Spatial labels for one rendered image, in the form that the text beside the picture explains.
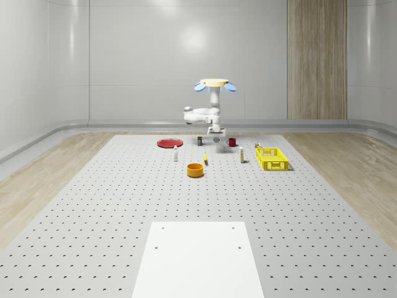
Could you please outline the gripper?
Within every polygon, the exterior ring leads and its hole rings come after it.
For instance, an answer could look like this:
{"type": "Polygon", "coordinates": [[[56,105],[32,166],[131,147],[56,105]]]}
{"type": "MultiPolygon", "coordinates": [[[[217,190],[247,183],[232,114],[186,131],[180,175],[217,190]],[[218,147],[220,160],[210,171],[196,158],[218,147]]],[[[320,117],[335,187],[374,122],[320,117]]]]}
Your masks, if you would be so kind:
{"type": "Polygon", "coordinates": [[[220,138],[226,137],[226,130],[221,129],[219,132],[215,132],[214,130],[209,129],[207,132],[207,136],[212,138],[215,143],[219,143],[220,138]]]}

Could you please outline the yellow bowl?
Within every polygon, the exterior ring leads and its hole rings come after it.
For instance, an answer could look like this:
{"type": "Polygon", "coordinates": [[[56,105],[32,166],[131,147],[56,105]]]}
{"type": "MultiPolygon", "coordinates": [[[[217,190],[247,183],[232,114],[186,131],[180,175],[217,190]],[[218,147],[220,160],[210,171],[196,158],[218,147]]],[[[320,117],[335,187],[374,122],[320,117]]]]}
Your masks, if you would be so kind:
{"type": "Polygon", "coordinates": [[[190,163],[187,165],[187,175],[192,178],[203,176],[203,165],[200,163],[190,163]]]}

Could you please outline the red plate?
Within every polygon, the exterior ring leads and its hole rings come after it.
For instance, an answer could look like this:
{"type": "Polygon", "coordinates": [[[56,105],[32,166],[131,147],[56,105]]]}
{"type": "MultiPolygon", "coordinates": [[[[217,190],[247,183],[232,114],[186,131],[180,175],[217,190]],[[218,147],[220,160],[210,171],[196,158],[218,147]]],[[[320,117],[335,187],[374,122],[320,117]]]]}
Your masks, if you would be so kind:
{"type": "Polygon", "coordinates": [[[157,142],[157,145],[161,148],[174,148],[183,145],[183,141],[177,138],[165,138],[157,142]]]}

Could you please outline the drone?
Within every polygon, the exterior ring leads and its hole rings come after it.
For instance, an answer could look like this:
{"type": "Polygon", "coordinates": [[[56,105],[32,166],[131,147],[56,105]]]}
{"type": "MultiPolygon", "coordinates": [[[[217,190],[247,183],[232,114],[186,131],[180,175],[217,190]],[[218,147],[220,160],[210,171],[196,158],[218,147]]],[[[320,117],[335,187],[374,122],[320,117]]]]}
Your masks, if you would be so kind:
{"type": "Polygon", "coordinates": [[[225,89],[235,92],[236,87],[227,79],[201,79],[198,83],[194,85],[195,91],[202,91],[206,87],[224,87],[225,89]]]}

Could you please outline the yellow basket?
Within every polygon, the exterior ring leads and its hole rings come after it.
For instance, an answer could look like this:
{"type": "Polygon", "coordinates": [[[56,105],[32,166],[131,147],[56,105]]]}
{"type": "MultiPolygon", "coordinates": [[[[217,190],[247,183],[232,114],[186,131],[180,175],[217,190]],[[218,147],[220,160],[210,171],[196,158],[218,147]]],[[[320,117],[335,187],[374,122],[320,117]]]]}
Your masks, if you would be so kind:
{"type": "Polygon", "coordinates": [[[256,148],[256,158],[263,170],[288,170],[288,159],[278,148],[256,148]]]}

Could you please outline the white board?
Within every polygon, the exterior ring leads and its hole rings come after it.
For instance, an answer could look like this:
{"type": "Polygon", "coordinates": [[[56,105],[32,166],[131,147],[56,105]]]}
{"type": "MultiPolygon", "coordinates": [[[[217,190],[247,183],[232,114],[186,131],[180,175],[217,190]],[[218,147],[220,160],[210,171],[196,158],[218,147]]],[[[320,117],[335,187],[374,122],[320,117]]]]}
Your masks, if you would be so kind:
{"type": "Polygon", "coordinates": [[[244,222],[153,222],[132,298],[264,298],[244,222]]]}

